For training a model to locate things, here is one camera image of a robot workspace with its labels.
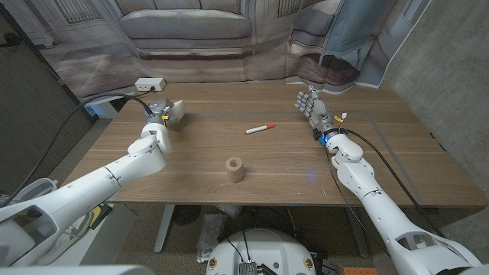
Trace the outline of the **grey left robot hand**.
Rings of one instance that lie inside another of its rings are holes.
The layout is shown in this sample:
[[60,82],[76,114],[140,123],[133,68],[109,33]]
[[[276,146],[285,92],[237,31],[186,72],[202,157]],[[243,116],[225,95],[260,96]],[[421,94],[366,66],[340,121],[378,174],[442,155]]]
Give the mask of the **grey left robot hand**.
[[158,99],[157,101],[149,104],[148,107],[151,110],[150,112],[144,110],[144,117],[147,119],[156,116],[158,118],[161,118],[164,124],[166,124],[172,118],[170,111],[172,107],[174,107],[174,103],[171,102],[169,99]]

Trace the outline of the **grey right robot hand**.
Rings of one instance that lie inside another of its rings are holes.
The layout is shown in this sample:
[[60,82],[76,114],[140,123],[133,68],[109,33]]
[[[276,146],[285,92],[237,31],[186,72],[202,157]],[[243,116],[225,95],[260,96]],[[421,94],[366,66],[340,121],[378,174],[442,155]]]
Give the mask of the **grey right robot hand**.
[[308,93],[298,93],[294,106],[309,119],[309,124],[313,128],[314,133],[325,135],[337,134],[338,132],[324,101],[320,99],[313,85],[309,85],[308,88]]

